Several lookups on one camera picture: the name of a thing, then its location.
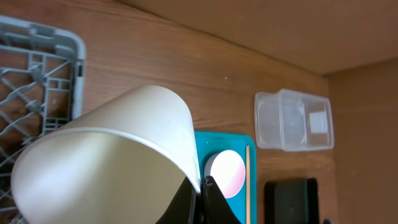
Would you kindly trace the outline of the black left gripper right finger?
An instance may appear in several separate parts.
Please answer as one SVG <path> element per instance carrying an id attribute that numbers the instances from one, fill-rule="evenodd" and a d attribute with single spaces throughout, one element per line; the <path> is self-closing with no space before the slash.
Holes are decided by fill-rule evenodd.
<path id="1" fill-rule="evenodd" d="M 228 205 L 214 178 L 210 175 L 202 180 L 201 197 L 203 223 L 206 224 L 241 224 Z"/>

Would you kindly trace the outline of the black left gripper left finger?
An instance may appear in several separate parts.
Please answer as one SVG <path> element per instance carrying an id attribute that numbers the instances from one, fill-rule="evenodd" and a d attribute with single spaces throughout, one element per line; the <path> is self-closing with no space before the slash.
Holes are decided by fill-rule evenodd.
<path id="1" fill-rule="evenodd" d="M 197 192 L 190 181 L 184 178 L 171 203 L 156 224 L 197 223 Z"/>

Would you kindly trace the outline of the small pink bowl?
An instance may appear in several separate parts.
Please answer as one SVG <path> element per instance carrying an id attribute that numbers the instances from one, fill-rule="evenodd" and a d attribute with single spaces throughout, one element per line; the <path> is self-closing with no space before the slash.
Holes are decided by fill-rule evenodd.
<path id="1" fill-rule="evenodd" d="M 214 178 L 224 198 L 232 198 L 242 189 L 246 179 L 246 166 L 243 158 L 233 150 L 213 154 L 206 162 L 205 177 Z"/>

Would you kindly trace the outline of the white paper cup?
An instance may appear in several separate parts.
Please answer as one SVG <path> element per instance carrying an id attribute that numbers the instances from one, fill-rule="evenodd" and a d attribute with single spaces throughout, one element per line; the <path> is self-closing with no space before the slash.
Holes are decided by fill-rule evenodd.
<path id="1" fill-rule="evenodd" d="M 11 192 L 29 223 L 155 223 L 183 181 L 200 191 L 190 110 L 149 85 L 34 141 L 14 164 Z"/>

